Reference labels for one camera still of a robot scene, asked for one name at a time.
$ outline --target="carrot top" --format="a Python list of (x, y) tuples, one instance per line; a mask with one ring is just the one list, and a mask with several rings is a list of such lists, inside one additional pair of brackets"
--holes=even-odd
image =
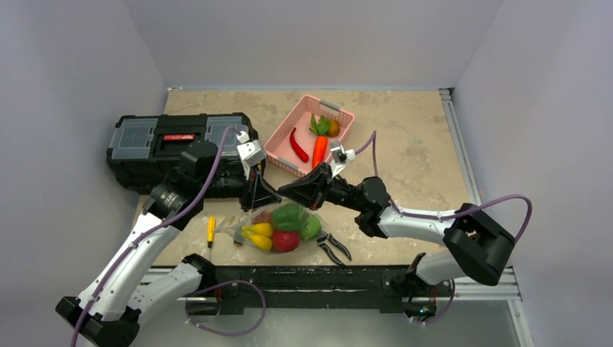
[(317, 136), (326, 135), (328, 130), (330, 130), (330, 125), (330, 120), (325, 118), (324, 115), (320, 117), (320, 121), (318, 122), (315, 120), (315, 115), (311, 113), (311, 127), (309, 130), (311, 130), (313, 134)]

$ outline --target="plastic basket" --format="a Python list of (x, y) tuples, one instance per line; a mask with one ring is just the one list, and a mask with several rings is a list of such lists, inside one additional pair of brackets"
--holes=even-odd
[[(343, 143), (347, 138), (353, 120), (356, 118), (353, 113), (313, 95), (307, 94), (300, 99), (264, 145), (270, 163), (298, 177), (302, 177), (312, 170), (312, 152), (317, 137), (309, 131), (311, 113), (314, 113), (318, 120), (321, 115), (324, 115), (329, 119), (338, 121), (340, 134), (337, 137), (330, 138), (329, 141), (331, 142), (339, 141)], [(303, 163), (291, 148), (289, 134), (293, 128), (296, 128), (296, 141), (309, 154), (309, 162), (307, 163)], [(332, 160), (330, 148), (326, 149), (324, 158), (326, 163)]]

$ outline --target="bag of vegetables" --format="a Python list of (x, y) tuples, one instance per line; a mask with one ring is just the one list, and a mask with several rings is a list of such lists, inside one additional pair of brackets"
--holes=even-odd
[(323, 220), (316, 213), (285, 200), (261, 207), (225, 230), (237, 244), (246, 244), (263, 252), (286, 253), (298, 248), (302, 242), (321, 236), (324, 227)]

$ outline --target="label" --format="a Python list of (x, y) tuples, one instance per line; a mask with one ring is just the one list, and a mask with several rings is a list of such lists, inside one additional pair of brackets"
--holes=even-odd
[(167, 134), (164, 135), (162, 141), (184, 141), (184, 140), (194, 140), (196, 138), (196, 134)]

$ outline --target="pliers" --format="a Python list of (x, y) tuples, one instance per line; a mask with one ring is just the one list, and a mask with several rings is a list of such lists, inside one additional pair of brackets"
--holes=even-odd
[(322, 231), (320, 237), (317, 238), (317, 246), (319, 246), (321, 249), (324, 250), (324, 252), (326, 252), (330, 260), (332, 260), (338, 266), (345, 266), (345, 263), (341, 262), (340, 259), (338, 259), (338, 257), (336, 256), (336, 254), (332, 252), (330, 246), (325, 243), (326, 240), (328, 240), (334, 247), (340, 250), (347, 258), (349, 258), (349, 261), (351, 261), (351, 253), (349, 252), (347, 247), (345, 247), (342, 243), (335, 239), (332, 234)]

